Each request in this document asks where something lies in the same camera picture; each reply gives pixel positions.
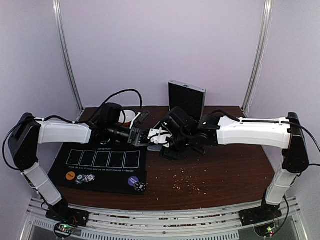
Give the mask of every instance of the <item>dark wood surface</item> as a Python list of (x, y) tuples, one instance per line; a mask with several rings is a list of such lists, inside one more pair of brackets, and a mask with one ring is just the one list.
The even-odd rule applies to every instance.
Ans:
[[(148, 129), (168, 112), (168, 107), (144, 107), (150, 112), (141, 128)], [(238, 106), (205, 107), (205, 113), (223, 109), (240, 117)], [(82, 120), (94, 108), (87, 108)], [(200, 209), (260, 200), (274, 171), (261, 146), (227, 145), (206, 147), (206, 155), (186, 151), (184, 158), (170, 161), (148, 152), (145, 195), (128, 195), (77, 190), (58, 186), (72, 204), (132, 211)]]

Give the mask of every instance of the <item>orange poker chip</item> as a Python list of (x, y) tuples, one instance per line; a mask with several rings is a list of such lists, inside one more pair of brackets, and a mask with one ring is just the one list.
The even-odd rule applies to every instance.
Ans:
[(75, 179), (75, 177), (76, 177), (76, 174), (73, 171), (68, 172), (65, 176), (65, 178), (69, 181)]

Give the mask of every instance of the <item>white rectangle outline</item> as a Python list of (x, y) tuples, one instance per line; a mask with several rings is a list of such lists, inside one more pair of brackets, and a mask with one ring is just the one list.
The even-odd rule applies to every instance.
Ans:
[[(127, 159), (127, 153), (135, 153), (135, 152), (139, 152), (139, 158), (138, 158), (138, 166), (137, 167), (125, 167), (126, 165), (126, 159)], [(125, 155), (124, 155), (124, 164), (123, 164), (123, 169), (138, 169), (140, 166), (140, 151), (126, 151)]]
[[(78, 164), (70, 164), (70, 163), (68, 163), (72, 151), (82, 152), (82, 153), (81, 153), (81, 156), (80, 156), (80, 158), (79, 158)], [(69, 156), (68, 156), (68, 159), (66, 160), (65, 164), (66, 164), (66, 165), (72, 165), (72, 166), (79, 166), (79, 163), (80, 163), (80, 160), (82, 159), (82, 155), (83, 155), (83, 154), (84, 154), (84, 151), (83, 151), (83, 150), (71, 149), (71, 151), (70, 151), (70, 153), (69, 153)]]
[[(111, 161), (111, 155), (112, 155), (112, 153), (123, 153), (123, 158), (122, 158), (122, 166), (121, 167), (116, 167), (116, 166), (109, 166), (109, 164), (110, 164), (110, 161)], [(126, 152), (125, 151), (112, 151), (111, 153), (110, 153), (110, 157), (109, 157), (109, 161), (108, 161), (108, 169), (123, 169), (124, 168), (124, 162), (125, 162), (125, 154)]]
[[(108, 159), (106, 160), (106, 166), (95, 166), (98, 153), (109, 153)], [(93, 168), (101, 168), (101, 169), (106, 169), (106, 168), (108, 168), (107, 166), (108, 166), (108, 164), (109, 164), (110, 156), (111, 156), (111, 152), (110, 152), (110, 151), (97, 151), (96, 154), (95, 154), (95, 156), (94, 156), (94, 161), (93, 161), (92, 167), (93, 167)]]
[[(92, 159), (92, 163), (91, 163), (91, 165), (81, 165), (81, 161), (82, 161), (82, 158), (83, 158), (83, 157), (84, 157), (84, 155), (85, 155), (85, 152), (94, 152), (94, 156), (93, 156), (93, 159)], [(94, 161), (95, 161), (96, 155), (97, 155), (97, 151), (84, 150), (84, 151), (83, 151), (83, 154), (82, 154), (82, 156), (81, 156), (80, 162), (79, 162), (79, 166), (81, 166), (81, 167), (83, 167), (83, 166), (86, 166), (86, 167), (92, 167), (92, 165), (94, 164)]]

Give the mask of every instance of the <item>white wall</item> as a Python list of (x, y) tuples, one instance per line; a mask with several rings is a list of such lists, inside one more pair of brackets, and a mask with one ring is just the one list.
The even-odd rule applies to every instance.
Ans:
[[(77, 116), (52, 0), (0, 0), (0, 81), (1, 143), (25, 112), (38, 117)], [(52, 144), (39, 149), (38, 157), (47, 171), (57, 150)], [(19, 172), (0, 158), (0, 238), (14, 240), (32, 191)]]
[[(67, 46), (85, 107), (135, 88), (168, 105), (168, 81), (207, 88), (206, 105), (243, 103), (265, 1), (62, 0)], [(136, 106), (126, 93), (114, 99)]]
[[(274, 1), (267, 49), (262, 71), (249, 109), (253, 118), (286, 117), (296, 112), (301, 124), (320, 142), (320, 1)], [(319, 152), (305, 134), (311, 163), (320, 163)], [(279, 149), (266, 147), (277, 168)], [(297, 196), (310, 231), (319, 239), (320, 169), (310, 167), (302, 174), (290, 195)]]

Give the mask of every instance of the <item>wooden table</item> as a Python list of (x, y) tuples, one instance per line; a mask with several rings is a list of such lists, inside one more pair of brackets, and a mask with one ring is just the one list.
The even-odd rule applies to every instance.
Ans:
[[(148, 129), (168, 112), (168, 107), (144, 107), (150, 112), (141, 128)], [(205, 114), (216, 109), (240, 117), (238, 106), (208, 106)], [(87, 108), (82, 120), (94, 108)], [(94, 192), (58, 186), (71, 204), (132, 211), (171, 211), (212, 208), (260, 200), (274, 177), (274, 171), (261, 146), (227, 145), (206, 147), (201, 156), (189, 150), (184, 158), (170, 161), (148, 152), (145, 195)]]

